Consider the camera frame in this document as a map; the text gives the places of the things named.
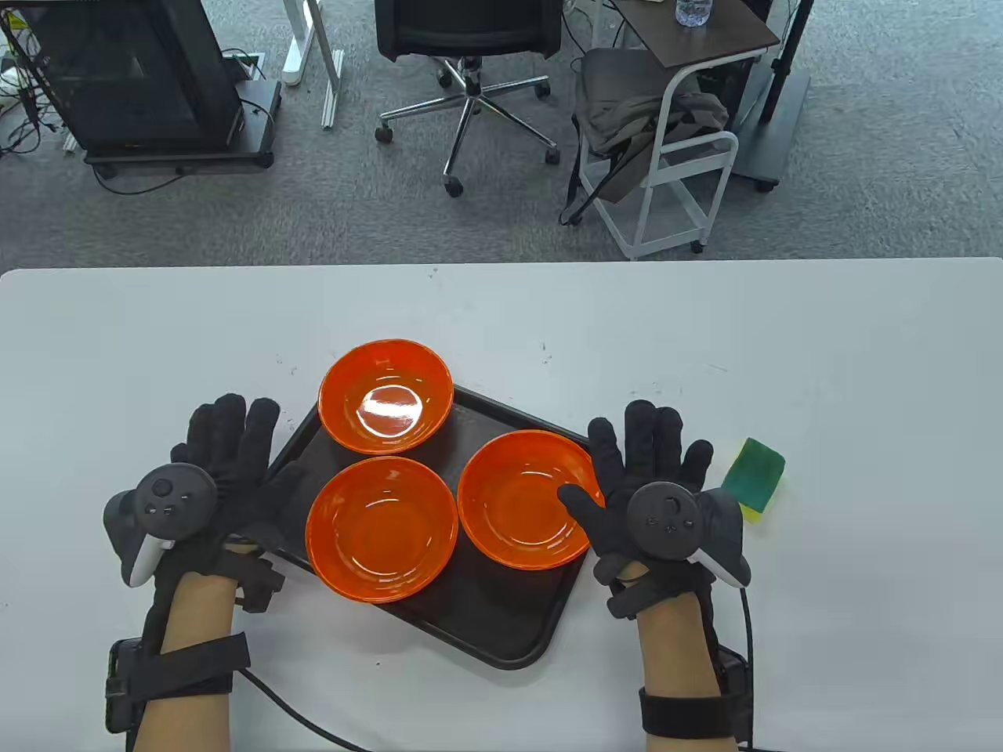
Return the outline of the person's right hand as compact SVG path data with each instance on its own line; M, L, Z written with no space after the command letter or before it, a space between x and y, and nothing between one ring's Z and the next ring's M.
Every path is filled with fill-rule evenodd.
M592 571L602 586L620 592L648 581L670 597L678 592L709 591L713 576L696 563L662 562L641 552L627 529L633 494L655 481L668 481L697 494L705 484L713 446L699 439L682 447L682 418L671 407L638 399L625 408L624 444L617 444L613 424L605 417L588 423L588 454L601 506L583 487L567 484L556 492L563 507L588 536L597 562Z

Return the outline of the person's left hand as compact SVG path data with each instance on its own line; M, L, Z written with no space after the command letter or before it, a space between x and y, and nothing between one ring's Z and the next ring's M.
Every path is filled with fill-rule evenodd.
M296 463L272 479L266 476L279 415L279 405L271 398L247 404L243 396L228 393L198 406L190 416L186 440L172 448L171 461L204 469L214 480L219 501L200 533L162 556L154 574L158 587L187 573L221 573L218 562L230 537L251 531L258 541L264 526L276 526L304 476Z

